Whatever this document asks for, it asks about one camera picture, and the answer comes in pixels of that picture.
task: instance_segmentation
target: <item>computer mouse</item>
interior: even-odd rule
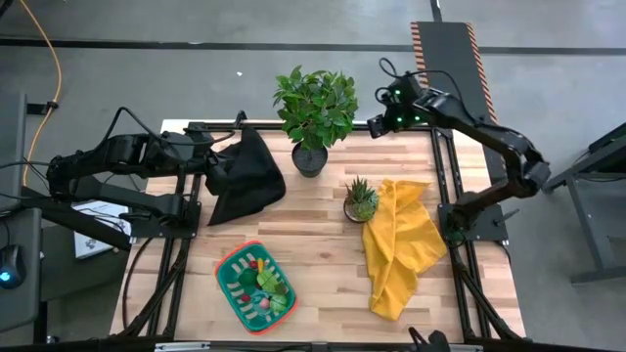
[[[17,244],[9,244],[0,249],[0,287],[17,288],[26,278],[22,249]]]

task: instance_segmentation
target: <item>yellow towel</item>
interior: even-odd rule
[[[418,287],[417,274],[437,262],[446,245],[419,201],[428,183],[384,180],[379,207],[363,227],[372,279],[370,310],[397,320]]]

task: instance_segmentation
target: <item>gray floor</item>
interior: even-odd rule
[[[30,3],[42,25],[57,38],[410,44],[408,22],[431,21],[428,0]],[[626,1],[440,3],[445,21],[473,23],[479,45],[626,47]],[[36,36],[37,32],[16,3],[0,21],[0,34]],[[65,78],[62,108],[46,126],[35,160],[92,147],[121,105],[134,109],[154,129],[165,118],[228,118],[240,109],[250,117],[272,117],[273,77],[298,64],[307,70],[342,69],[353,75],[361,105],[357,117],[365,119],[380,111],[373,92],[387,83],[378,58],[386,56],[403,69],[414,65],[410,53],[58,52]],[[626,56],[484,56],[483,62],[500,120],[530,137],[555,172],[625,120],[620,83],[626,79]],[[49,99],[56,75],[47,49],[0,47],[0,82],[4,89],[24,90],[34,101]],[[37,122],[29,119],[29,138]],[[122,120],[116,131],[139,128]],[[127,180],[115,182],[126,185]],[[31,184],[42,189],[34,179]],[[626,350],[626,280],[586,286],[569,283],[570,276],[591,270],[592,261],[566,190],[549,197],[509,200],[504,207],[521,209],[507,226],[528,336],[542,342]],[[118,286],[56,302],[51,307],[51,331],[66,340],[106,335]],[[25,343],[28,337],[28,328],[13,331],[0,335],[0,344]]]

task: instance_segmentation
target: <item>white paper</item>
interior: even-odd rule
[[[116,230],[123,230],[124,234],[129,237],[129,241],[131,243],[134,243],[134,239],[130,238],[130,223],[128,221],[117,218],[119,214],[128,212],[127,206],[96,200],[75,205],[73,206],[73,208],[74,210],[80,211],[87,215],[98,216],[99,218],[96,218],[96,220],[109,227],[112,227]],[[102,253],[110,249],[112,249],[111,245],[90,239],[87,236],[84,236],[74,231],[74,253],[76,258],[82,259],[90,257],[92,255]]]

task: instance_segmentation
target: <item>wooden table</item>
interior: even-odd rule
[[[161,130],[181,132],[188,120],[165,120]],[[431,182],[422,201],[436,223],[440,203],[432,146],[428,133],[404,132],[372,140],[367,132],[354,132],[329,152],[322,173],[313,179],[299,175],[291,161],[291,141],[282,131],[261,131],[287,183],[287,194],[262,212],[214,227],[207,227],[216,198],[201,187],[201,227],[192,241],[181,297],[176,339],[408,342],[408,326],[424,336],[442,330],[453,342],[462,341],[457,299],[449,256],[419,277],[418,289],[397,322],[371,313],[361,226],[345,219],[344,183],[357,175],[375,186],[384,178]],[[221,150],[239,140],[214,147]],[[482,147],[455,134],[457,154],[466,191],[489,186]],[[446,170],[447,153],[442,144]],[[148,193],[173,193],[175,178],[152,179]],[[213,276],[216,263],[239,244],[262,241],[280,262],[298,295],[300,306],[281,326],[264,335],[251,335],[232,311]],[[139,259],[128,294],[132,319],[153,293],[163,241],[153,241]],[[523,335],[514,281],[507,256],[493,243],[477,242],[476,256],[486,296],[511,328]],[[136,253],[133,247],[130,259]],[[164,300],[168,307],[169,298]],[[121,298],[112,332],[122,330]],[[473,299],[468,299],[472,326],[478,331]],[[161,331],[167,309],[161,312]]]

